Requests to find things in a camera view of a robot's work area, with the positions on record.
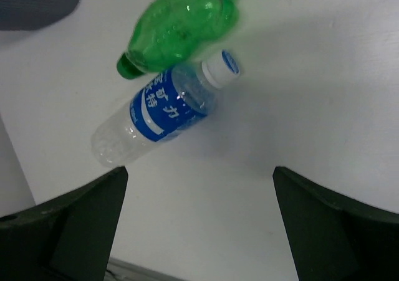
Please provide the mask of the clear bottle dark blue label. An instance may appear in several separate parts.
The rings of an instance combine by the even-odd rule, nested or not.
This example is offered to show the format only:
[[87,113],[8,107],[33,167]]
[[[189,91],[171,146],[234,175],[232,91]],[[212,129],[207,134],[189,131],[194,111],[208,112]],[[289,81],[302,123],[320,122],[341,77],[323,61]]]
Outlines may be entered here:
[[160,72],[96,129],[93,155],[108,168],[137,160],[213,113],[220,90],[239,75],[227,50]]

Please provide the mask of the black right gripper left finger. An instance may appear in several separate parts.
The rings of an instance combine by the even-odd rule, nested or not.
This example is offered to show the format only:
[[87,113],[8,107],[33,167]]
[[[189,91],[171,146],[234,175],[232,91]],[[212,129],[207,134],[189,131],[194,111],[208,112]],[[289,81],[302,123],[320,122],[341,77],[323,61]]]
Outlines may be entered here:
[[128,183],[115,168],[1,218],[1,280],[103,280]]

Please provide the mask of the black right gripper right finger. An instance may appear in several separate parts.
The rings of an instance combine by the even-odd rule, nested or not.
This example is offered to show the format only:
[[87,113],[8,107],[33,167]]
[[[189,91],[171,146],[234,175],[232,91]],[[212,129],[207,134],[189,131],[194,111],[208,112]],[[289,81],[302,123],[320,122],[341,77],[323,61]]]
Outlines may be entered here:
[[398,214],[285,167],[273,175],[299,280],[398,280]]

